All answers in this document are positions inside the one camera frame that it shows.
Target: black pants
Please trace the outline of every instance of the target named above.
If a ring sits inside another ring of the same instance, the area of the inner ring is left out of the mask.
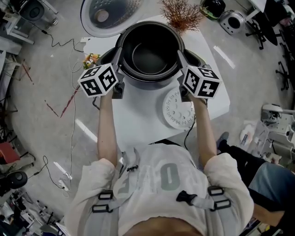
[[[229,146],[226,140],[222,140],[218,148],[221,153],[228,153],[236,160],[242,181],[247,187],[253,180],[259,167],[265,163],[265,160],[254,157],[239,147]]]
[[[218,148],[221,153],[228,153],[229,155],[231,155],[232,158],[236,160],[237,168],[241,175],[242,181],[247,187],[253,180],[259,167],[265,163],[263,159],[254,157],[253,155],[245,152],[239,147],[229,146],[226,140],[222,140]],[[260,193],[257,193],[256,191],[251,189],[248,190],[255,204],[264,207],[270,212],[285,211],[285,214],[283,215],[279,225],[277,227],[271,227],[270,230],[263,233],[262,235],[272,236],[278,229],[283,229],[284,235],[289,235],[289,227],[291,221],[293,221],[292,219],[294,211],[288,211],[287,209],[282,208],[279,203],[264,197]]]

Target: white box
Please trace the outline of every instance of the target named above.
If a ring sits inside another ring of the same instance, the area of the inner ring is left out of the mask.
[[[111,63],[85,70],[78,79],[78,84],[89,98],[106,95],[116,83],[118,78]]]
[[[187,66],[183,86],[196,98],[214,98],[222,80],[213,70]]]

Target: backpack strap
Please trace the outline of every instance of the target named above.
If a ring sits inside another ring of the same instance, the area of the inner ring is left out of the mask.
[[[235,236],[236,216],[231,209],[231,201],[219,186],[208,187],[207,198],[182,191],[176,201],[185,201],[190,206],[205,210],[209,236]]]
[[[116,199],[112,190],[104,190],[98,195],[98,202],[92,206],[92,213],[85,225],[85,236],[118,236],[119,207],[122,206],[136,189],[139,171],[139,153],[134,149],[135,161],[124,168],[130,178],[128,196]]]

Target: round white object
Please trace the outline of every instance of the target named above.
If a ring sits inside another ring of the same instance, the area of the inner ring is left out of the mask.
[[[104,22],[108,19],[109,13],[106,10],[100,9],[96,12],[95,18],[98,22]]]
[[[149,0],[84,0],[80,18],[86,32],[98,38],[118,35],[144,14]]]
[[[189,130],[195,118],[194,104],[193,102],[182,102],[179,88],[174,88],[164,99],[163,115],[173,128]]]

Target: shoe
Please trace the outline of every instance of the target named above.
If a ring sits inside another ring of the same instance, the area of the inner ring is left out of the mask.
[[[221,143],[222,140],[228,140],[230,134],[229,132],[224,132],[220,137],[219,139],[216,141],[216,147],[217,147],[217,150],[219,150],[219,145]]]

